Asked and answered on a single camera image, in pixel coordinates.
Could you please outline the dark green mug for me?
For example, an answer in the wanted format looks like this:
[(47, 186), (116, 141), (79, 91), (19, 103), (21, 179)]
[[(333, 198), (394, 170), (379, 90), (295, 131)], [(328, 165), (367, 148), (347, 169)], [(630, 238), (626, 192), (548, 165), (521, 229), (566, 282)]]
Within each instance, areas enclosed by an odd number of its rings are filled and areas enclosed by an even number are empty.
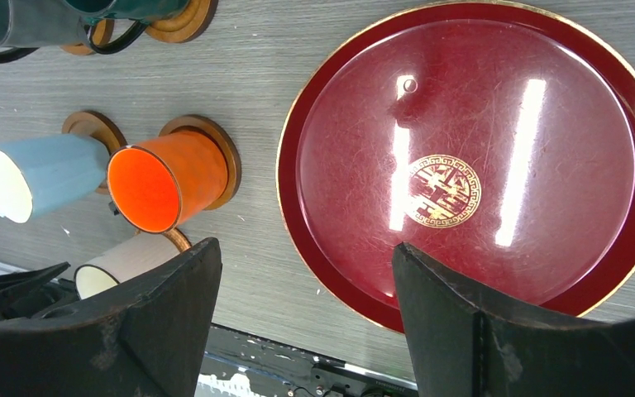
[[(83, 24), (83, 44), (94, 53), (113, 55), (125, 50), (152, 23), (178, 16), (189, 4), (182, 0), (66, 0)], [(130, 20), (133, 24), (113, 42), (97, 45), (93, 29), (104, 20)]]

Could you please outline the orange mug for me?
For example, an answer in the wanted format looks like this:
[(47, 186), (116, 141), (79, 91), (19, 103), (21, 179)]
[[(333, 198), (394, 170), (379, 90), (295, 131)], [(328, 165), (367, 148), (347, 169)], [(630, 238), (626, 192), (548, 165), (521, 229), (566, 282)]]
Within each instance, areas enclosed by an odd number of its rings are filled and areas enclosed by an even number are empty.
[(120, 214), (149, 233), (167, 232), (203, 211), (222, 194), (227, 179), (221, 151), (191, 131), (125, 146), (107, 169)]

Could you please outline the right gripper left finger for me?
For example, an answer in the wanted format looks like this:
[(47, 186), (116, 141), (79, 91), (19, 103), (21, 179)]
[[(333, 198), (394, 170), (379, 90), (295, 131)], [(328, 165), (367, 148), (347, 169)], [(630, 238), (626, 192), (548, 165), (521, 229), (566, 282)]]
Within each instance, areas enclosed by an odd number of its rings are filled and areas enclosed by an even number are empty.
[(157, 268), (0, 321), (0, 396), (191, 396), (222, 275), (206, 238)]

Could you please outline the woven rattan coaster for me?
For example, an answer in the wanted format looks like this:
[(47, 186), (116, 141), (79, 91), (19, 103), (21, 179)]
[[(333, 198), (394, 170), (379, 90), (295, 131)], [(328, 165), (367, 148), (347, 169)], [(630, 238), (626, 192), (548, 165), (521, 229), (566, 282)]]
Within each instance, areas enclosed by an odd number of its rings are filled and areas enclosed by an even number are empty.
[(187, 251), (192, 246), (189, 239), (178, 228), (163, 232), (162, 235), (167, 238), (179, 252)]

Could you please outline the red round tray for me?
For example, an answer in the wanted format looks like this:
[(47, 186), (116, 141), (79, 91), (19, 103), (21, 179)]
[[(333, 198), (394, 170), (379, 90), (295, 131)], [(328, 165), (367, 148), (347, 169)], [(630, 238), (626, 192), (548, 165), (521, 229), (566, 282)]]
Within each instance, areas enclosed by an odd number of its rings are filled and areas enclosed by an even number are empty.
[(284, 123), (276, 184), (303, 262), (381, 327), (403, 331), (401, 242), (582, 316), (635, 273), (635, 69), (527, 4), (397, 12), (313, 72)]

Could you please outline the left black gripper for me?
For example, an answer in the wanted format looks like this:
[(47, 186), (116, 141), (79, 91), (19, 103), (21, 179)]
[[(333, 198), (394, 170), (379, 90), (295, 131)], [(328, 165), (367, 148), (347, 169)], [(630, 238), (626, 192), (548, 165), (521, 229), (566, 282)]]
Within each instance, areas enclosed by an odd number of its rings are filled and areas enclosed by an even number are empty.
[(57, 277), (70, 268), (67, 262), (40, 270), (0, 275), (0, 321), (32, 318), (79, 299), (74, 283)]

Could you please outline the brown wooden coaster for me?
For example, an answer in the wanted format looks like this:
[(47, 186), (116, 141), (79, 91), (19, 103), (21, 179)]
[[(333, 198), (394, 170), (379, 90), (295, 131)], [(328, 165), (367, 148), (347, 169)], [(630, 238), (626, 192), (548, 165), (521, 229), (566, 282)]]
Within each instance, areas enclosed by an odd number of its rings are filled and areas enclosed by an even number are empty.
[(227, 167), (227, 184), (222, 194), (210, 203), (204, 210), (215, 210), (232, 200), (241, 184), (241, 158), (230, 135), (209, 117), (198, 114), (186, 114), (175, 117), (161, 129), (159, 136), (167, 136), (181, 131), (200, 133), (209, 138), (221, 151)]
[[(113, 20), (101, 20), (92, 30), (93, 43), (95, 45), (106, 45), (112, 38), (115, 22)], [(85, 44), (78, 43), (74, 45), (61, 45), (60, 49), (77, 56), (86, 56), (94, 53)]]
[(218, 0), (190, 0), (175, 17), (152, 22), (145, 33), (155, 40), (182, 44), (200, 36), (210, 25)]
[(100, 112), (86, 110), (68, 115), (61, 132), (67, 186), (80, 197), (105, 194), (112, 154), (127, 144), (119, 128)]

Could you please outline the dark grey mug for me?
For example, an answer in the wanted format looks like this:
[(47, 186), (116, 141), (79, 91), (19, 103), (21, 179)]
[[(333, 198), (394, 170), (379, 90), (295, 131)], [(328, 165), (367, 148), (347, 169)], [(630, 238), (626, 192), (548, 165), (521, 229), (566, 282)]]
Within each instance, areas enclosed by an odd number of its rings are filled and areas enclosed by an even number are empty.
[(0, 0), (0, 64), (44, 46), (82, 44), (87, 34), (81, 16), (63, 1)]

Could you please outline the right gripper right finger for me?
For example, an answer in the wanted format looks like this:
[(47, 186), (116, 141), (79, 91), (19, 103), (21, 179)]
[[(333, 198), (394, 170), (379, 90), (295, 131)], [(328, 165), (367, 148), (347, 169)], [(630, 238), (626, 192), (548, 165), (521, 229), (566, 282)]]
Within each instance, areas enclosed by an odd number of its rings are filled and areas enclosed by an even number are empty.
[(525, 303), (408, 243), (392, 270), (421, 396), (635, 396), (635, 319)]

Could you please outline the cream mug black rim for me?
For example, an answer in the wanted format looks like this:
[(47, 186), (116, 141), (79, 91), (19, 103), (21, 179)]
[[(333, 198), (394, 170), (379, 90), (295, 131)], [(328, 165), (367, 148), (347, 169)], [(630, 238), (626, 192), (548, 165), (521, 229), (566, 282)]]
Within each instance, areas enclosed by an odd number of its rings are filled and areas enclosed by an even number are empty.
[(75, 288), (81, 299), (87, 299), (155, 269), (181, 251), (163, 235), (137, 234), (79, 266)]

